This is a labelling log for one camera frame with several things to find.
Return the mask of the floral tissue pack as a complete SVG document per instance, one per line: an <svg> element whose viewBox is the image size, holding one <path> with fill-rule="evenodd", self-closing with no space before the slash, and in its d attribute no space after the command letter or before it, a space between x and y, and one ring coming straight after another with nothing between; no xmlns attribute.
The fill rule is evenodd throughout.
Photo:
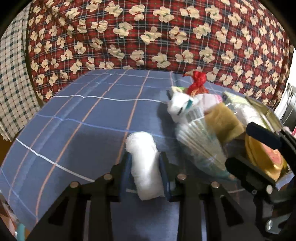
<svg viewBox="0 0 296 241"><path fill-rule="evenodd" d="M255 123L270 130L259 111L257 111L245 97L225 91L222 93L222 100L224 104L234 112L235 116L244 127L247 127L249 123Z"/></svg>

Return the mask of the cream green checked cloth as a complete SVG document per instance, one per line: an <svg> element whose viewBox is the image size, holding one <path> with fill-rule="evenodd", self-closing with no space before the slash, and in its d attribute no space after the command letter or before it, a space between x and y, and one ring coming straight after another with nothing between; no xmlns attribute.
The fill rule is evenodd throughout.
<svg viewBox="0 0 296 241"><path fill-rule="evenodd" d="M40 110L26 65L30 7L18 13L1 37L1 135L10 142Z"/></svg>

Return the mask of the clear plastic bag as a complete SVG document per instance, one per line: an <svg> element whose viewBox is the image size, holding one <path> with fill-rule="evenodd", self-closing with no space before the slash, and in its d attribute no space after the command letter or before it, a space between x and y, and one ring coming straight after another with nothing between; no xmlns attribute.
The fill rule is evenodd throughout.
<svg viewBox="0 0 296 241"><path fill-rule="evenodd" d="M225 167L225 153L216 135L208 128L201 108L192 107L184 113L176 127L176 138L199 170L210 176L234 179Z"/></svg>

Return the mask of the white plush toy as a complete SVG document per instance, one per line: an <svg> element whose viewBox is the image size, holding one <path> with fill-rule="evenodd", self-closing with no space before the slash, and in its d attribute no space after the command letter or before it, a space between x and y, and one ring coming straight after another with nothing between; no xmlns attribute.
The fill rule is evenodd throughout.
<svg viewBox="0 0 296 241"><path fill-rule="evenodd" d="M168 101L167 111L175 123L179 123L184 113L202 100L203 94L189 96L182 92L169 92L170 100Z"/></svg>

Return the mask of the red plaid bear blanket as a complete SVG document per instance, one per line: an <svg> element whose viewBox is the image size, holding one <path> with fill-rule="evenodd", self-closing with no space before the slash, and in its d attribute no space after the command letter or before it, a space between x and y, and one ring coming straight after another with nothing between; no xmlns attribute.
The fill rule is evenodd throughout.
<svg viewBox="0 0 296 241"><path fill-rule="evenodd" d="M192 75L270 108L282 98L293 45L260 1L32 1L33 87L48 101L92 70Z"/></svg>

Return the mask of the green white tissue pack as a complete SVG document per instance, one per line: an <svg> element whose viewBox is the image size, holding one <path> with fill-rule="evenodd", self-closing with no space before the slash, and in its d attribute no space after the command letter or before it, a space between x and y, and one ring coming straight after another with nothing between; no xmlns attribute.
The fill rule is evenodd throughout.
<svg viewBox="0 0 296 241"><path fill-rule="evenodd" d="M171 86L170 87L170 95L173 95L174 93L187 93L187 88L185 87L180 87L180 86Z"/></svg>

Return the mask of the gold metal tin box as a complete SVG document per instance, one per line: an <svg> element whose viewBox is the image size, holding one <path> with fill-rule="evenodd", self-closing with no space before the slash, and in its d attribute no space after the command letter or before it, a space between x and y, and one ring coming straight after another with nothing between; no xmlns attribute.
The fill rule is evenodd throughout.
<svg viewBox="0 0 296 241"><path fill-rule="evenodd" d="M250 97L247 97L246 99L257 111L259 111L263 119L268 124L270 131L276 132L276 131L280 131L283 128L280 120L276 117L276 115L271 109L269 109L267 106L265 106L261 102L258 102ZM288 171L288 166L282 170L281 176L287 173L287 171Z"/></svg>

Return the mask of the red gold drawstring pouch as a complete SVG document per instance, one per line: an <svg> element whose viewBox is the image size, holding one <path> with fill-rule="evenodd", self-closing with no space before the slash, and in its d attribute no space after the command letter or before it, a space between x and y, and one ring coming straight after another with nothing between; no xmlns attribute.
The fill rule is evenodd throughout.
<svg viewBox="0 0 296 241"><path fill-rule="evenodd" d="M209 90L204 87L207 80L206 73L194 70L192 75L185 73L183 76L191 76L193 80L193 83L184 91L185 94L196 96L198 94L209 93Z"/></svg>

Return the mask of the pink fluffy cloth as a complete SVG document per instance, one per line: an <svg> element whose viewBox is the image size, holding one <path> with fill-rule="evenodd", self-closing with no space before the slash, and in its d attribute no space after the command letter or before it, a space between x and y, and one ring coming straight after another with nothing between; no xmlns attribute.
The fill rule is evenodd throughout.
<svg viewBox="0 0 296 241"><path fill-rule="evenodd" d="M205 93L202 96L202 106L204 110L210 109L221 102L222 97L216 94Z"/></svg>

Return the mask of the blue plaid sheet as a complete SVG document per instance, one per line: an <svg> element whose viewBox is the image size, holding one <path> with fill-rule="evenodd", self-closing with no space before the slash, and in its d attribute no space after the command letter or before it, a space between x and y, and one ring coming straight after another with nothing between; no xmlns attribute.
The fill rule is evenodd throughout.
<svg viewBox="0 0 296 241"><path fill-rule="evenodd" d="M134 132L150 133L183 172L211 180L183 162L167 111L170 87L191 82L170 72L95 70L69 84L21 131L1 167L1 191L18 220L33 230L71 182L108 173Z"/></svg>

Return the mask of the white towel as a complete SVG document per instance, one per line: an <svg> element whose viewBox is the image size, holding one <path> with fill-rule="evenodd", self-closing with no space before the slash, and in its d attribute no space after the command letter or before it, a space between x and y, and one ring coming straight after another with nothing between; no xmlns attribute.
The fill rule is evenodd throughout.
<svg viewBox="0 0 296 241"><path fill-rule="evenodd" d="M125 140L125 149L132 156L131 174L142 201L164 196L159 170L159 152L150 133L131 133Z"/></svg>

